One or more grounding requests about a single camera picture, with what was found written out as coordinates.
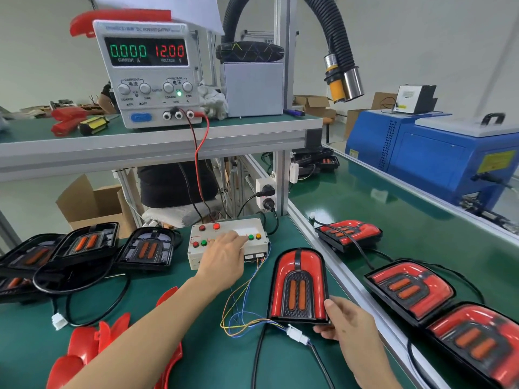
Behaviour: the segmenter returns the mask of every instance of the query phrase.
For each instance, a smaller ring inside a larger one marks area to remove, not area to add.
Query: black shirt
[[[106,95],[114,102],[110,95],[112,85],[110,82],[103,87],[101,94]],[[178,163],[137,168],[137,176],[141,181],[141,201],[148,207],[174,207],[202,202],[198,192],[195,162],[181,162],[187,178],[184,178],[182,169]],[[218,194],[218,182],[211,169],[209,160],[198,161],[198,172],[204,200],[210,200]]]

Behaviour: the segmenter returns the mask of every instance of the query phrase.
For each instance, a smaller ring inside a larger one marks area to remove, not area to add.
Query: white knob
[[[139,90],[143,94],[149,94],[152,92],[152,88],[147,83],[141,83],[141,85],[139,86]]]
[[[173,87],[173,85],[170,82],[166,82],[164,86],[162,86],[162,88],[168,94],[171,94],[175,90],[175,87]]]
[[[182,84],[182,88],[184,89],[184,91],[186,93],[190,93],[193,90],[193,85],[191,83],[189,83],[189,82],[184,82]]]
[[[117,91],[119,91],[122,95],[128,95],[130,94],[130,88],[127,84],[120,84],[117,86]]]

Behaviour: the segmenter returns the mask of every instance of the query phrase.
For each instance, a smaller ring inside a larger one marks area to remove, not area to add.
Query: digital display
[[[188,65],[183,38],[105,37],[104,41],[114,67]]]

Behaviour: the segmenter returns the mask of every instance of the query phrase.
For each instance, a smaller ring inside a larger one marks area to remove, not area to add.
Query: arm
[[[94,358],[65,389],[153,387],[198,315],[243,274],[241,247],[246,241],[231,231],[210,242],[196,275]]]
[[[107,115],[113,115],[114,113],[117,113],[114,106],[112,105],[112,100],[110,97],[107,97],[103,93],[99,94],[98,105]]]
[[[342,355],[362,389],[402,389],[393,374],[378,335],[375,320],[353,302],[330,296],[324,308],[332,325],[314,326],[314,331],[337,340]]]

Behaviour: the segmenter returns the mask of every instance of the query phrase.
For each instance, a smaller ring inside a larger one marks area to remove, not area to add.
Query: white paper sheet
[[[223,35],[217,0],[95,0],[101,8],[169,9],[175,21],[196,24]]]

